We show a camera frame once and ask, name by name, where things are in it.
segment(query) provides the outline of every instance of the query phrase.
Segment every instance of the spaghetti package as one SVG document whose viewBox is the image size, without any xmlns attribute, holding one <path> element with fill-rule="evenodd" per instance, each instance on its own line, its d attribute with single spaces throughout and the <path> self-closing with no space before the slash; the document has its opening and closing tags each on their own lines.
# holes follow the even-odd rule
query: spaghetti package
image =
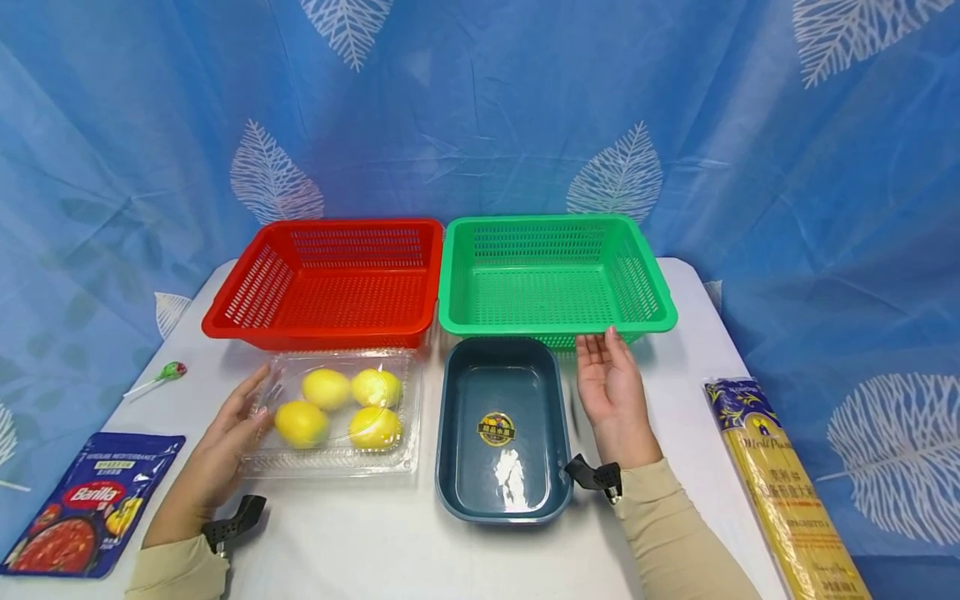
<svg viewBox="0 0 960 600">
<path fill-rule="evenodd" d="M 713 415 L 780 568 L 798 600 L 867 600 L 847 548 L 753 379 L 705 386 Z"/>
<path fill-rule="evenodd" d="M 183 441 L 183 436 L 133 433 L 91 436 L 0 565 L 0 573 L 106 576 Z"/>
</svg>

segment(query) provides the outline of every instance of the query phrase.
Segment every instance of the white leaf print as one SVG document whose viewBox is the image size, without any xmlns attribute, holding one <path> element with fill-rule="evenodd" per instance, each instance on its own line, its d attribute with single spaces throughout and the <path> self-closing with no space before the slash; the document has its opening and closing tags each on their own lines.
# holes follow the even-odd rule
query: white leaf print
<svg viewBox="0 0 960 600">
<path fill-rule="evenodd" d="M 394 0 L 300 0 L 317 33 L 358 73 L 393 4 Z"/>
<path fill-rule="evenodd" d="M 10 409 L 0 404 L 0 467 L 13 458 L 14 448 L 16 448 L 16 429 L 13 428 L 13 414 Z M 30 491 L 30 488 L 24 488 L 2 479 L 0 479 L 0 488 L 10 488 L 18 492 Z"/>
<path fill-rule="evenodd" d="M 640 121 L 581 169 L 566 193 L 566 210 L 619 212 L 639 224 L 653 209 L 662 185 L 660 157 Z"/>
<path fill-rule="evenodd" d="M 900 41 L 951 4 L 953 0 L 794 0 L 804 87 Z"/>
<path fill-rule="evenodd" d="M 850 476 L 853 504 L 880 529 L 941 545 L 960 541 L 960 380 L 887 374 L 834 411 L 827 439 Z"/>
<path fill-rule="evenodd" d="M 704 287 L 707 288 L 707 294 L 713 306 L 716 307 L 717 312 L 720 312 L 720 308 L 723 307 L 723 279 L 705 281 Z"/>
<path fill-rule="evenodd" d="M 154 292 L 154 298 L 156 299 L 156 328 L 160 331 L 160 337 L 165 340 L 180 322 L 180 317 L 192 300 L 186 296 L 163 292 Z"/>
<path fill-rule="evenodd" d="M 233 155 L 230 187 L 261 225 L 324 216 L 324 196 L 317 184 L 253 120 L 247 122 Z"/>
</svg>

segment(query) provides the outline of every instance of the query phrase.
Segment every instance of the clear plastic container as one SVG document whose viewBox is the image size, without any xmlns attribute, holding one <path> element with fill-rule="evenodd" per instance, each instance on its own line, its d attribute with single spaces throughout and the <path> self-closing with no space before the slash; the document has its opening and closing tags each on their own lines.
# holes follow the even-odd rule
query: clear plastic container
<svg viewBox="0 0 960 600">
<path fill-rule="evenodd" d="M 304 386 L 307 375 L 310 383 Z M 252 406 L 253 411 L 266 406 L 275 427 L 246 457 L 247 476 L 358 477 L 416 470 L 422 377 L 423 365 L 412 350 L 278 355 Z M 325 434 L 318 410 L 325 416 Z"/>
</svg>

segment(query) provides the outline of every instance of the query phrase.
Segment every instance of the beige sleeve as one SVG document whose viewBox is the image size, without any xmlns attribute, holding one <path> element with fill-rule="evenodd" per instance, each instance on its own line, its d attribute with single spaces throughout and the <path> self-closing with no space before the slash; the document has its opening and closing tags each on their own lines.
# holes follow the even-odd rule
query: beige sleeve
<svg viewBox="0 0 960 600">
<path fill-rule="evenodd" d="M 634 551 L 646 600 L 759 598 L 693 507 L 666 459 L 623 471 L 613 507 Z"/>
<path fill-rule="evenodd" d="M 124 600 L 217 600 L 228 569 L 203 536 L 140 550 Z"/>
</svg>

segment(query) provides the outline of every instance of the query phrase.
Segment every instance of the white table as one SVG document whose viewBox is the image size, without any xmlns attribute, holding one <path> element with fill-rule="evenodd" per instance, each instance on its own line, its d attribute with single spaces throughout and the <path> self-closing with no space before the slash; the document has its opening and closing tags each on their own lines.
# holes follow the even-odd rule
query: white table
<svg viewBox="0 0 960 600">
<path fill-rule="evenodd" d="M 119 598 L 130 580 L 135 549 L 159 499 L 233 387 L 267 354 L 237 341 L 211 340 L 201 320 L 233 263 L 217 269 L 144 373 L 180 360 L 182 380 L 124 401 L 106 430 L 184 434 L 186 447 L 147 508 L 120 563 L 103 581 L 0 578 L 0 597 Z M 634 344 L 651 420 L 690 498 L 766 600 L 787 597 L 707 402 L 703 379 L 747 374 L 694 270 L 660 260 L 680 313 L 669 333 Z M 235 548 L 232 600 L 290 598 L 490 599 L 640 598 L 636 567 L 611 508 L 596 492 L 577 489 L 552 524 L 485 528 L 448 514 L 434 491 L 434 461 L 444 378 L 445 334 L 428 360 L 420 428 L 420 466 L 407 477 L 250 482 L 266 495 L 257 535 Z M 564 361 L 564 395 L 572 452 L 599 461 Z M 141 381 L 148 375 L 141 376 Z"/>
</svg>

